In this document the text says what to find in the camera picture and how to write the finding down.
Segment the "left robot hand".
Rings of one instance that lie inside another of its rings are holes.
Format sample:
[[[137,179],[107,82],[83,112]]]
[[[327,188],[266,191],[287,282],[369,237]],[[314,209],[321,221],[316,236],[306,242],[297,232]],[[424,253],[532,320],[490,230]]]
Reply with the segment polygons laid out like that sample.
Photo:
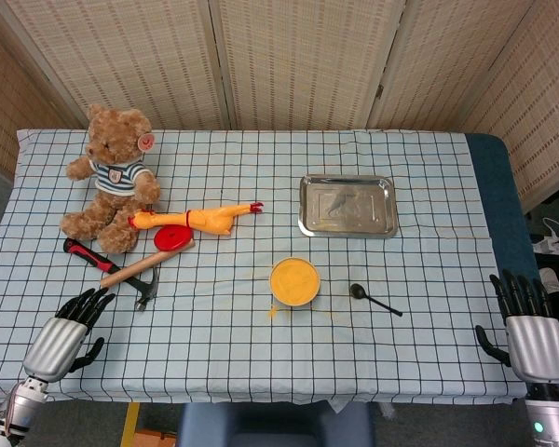
[[[116,298],[107,288],[88,289],[68,300],[50,318],[23,361],[25,372],[45,383],[59,382],[68,373],[90,365],[101,353],[105,340],[98,337],[84,356],[81,346],[105,308]]]

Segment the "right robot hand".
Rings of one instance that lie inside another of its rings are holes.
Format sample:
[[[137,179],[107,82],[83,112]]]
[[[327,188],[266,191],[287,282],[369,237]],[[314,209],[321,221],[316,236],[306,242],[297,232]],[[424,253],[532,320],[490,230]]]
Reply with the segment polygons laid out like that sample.
[[[559,320],[554,317],[551,295],[539,279],[528,280],[504,269],[491,274],[498,300],[507,350],[494,346],[485,329],[474,328],[485,354],[510,367],[527,384],[559,385]]]

